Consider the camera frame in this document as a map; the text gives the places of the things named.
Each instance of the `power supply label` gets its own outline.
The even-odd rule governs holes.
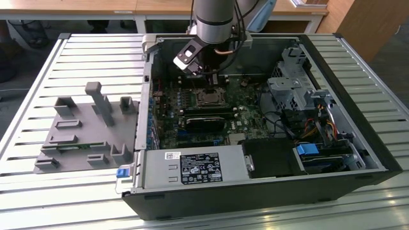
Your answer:
[[[183,184],[202,184],[223,181],[219,153],[180,155]]]

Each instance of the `circuit board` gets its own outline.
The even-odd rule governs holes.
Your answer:
[[[238,144],[232,134],[244,139],[268,138],[270,131],[258,105],[260,84],[244,84],[242,76],[228,77],[228,84],[214,89],[183,88],[170,82],[156,96],[156,117],[160,149],[176,149]],[[224,127],[218,132],[190,133],[190,111],[215,111],[196,114],[195,119],[222,119]]]

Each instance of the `blue latch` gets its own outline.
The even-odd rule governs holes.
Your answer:
[[[319,154],[319,149],[315,144],[300,144],[298,146],[299,155]]]
[[[130,177],[130,169],[118,169],[116,178],[127,178]]]

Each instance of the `table leg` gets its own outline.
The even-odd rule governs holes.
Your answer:
[[[135,15],[134,20],[135,20],[135,23],[136,23],[136,28],[139,30],[139,34],[146,34],[147,33],[147,26],[146,26],[147,16],[146,15]]]
[[[323,20],[323,15],[318,15],[314,17],[314,19],[310,21],[307,28],[306,28],[307,34],[315,34],[318,32],[322,20]]]

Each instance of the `metal slatted table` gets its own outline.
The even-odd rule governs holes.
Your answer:
[[[168,221],[143,221],[115,192],[116,169],[33,174],[59,96],[88,103],[88,81],[111,101],[140,98],[140,34],[61,39],[0,142],[0,229],[384,229],[409,224],[409,112],[348,43],[311,35],[406,172],[338,201]],[[324,78],[314,71],[323,88]]]

